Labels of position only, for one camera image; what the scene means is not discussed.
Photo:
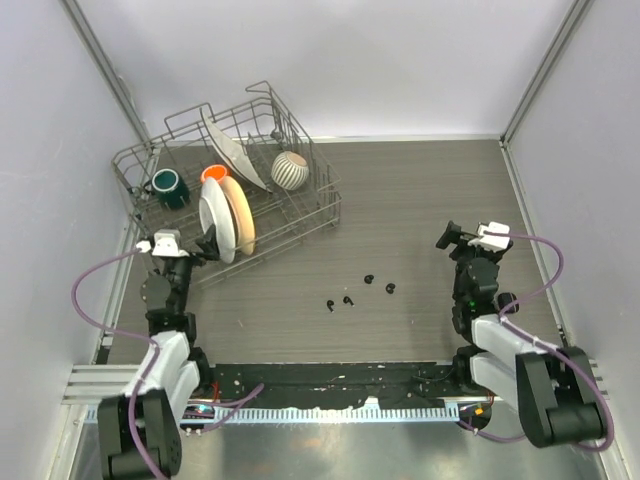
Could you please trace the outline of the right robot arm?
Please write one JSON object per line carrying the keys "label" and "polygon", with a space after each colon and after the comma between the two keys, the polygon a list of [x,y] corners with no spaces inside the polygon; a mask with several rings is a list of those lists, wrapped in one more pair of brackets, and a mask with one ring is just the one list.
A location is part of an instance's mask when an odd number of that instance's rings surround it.
{"label": "right robot arm", "polygon": [[465,395],[481,388],[496,394],[537,448],[602,451],[614,439],[614,423],[586,352],[542,341],[509,319],[522,301],[500,291],[499,263],[517,238],[499,222],[473,233],[449,222],[436,243],[455,263],[452,323],[468,343],[454,356],[453,386]]}

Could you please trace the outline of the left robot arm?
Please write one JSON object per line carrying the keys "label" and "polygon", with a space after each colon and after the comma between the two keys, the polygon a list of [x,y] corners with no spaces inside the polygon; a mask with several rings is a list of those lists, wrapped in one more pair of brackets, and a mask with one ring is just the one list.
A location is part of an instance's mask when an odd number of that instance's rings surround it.
{"label": "left robot arm", "polygon": [[164,262],[143,286],[149,345],[136,374],[97,409],[104,479],[169,479],[182,461],[179,424],[189,398],[205,397],[213,375],[194,345],[195,315],[186,311],[192,269],[214,259],[180,246],[176,229],[161,229],[138,246]]}

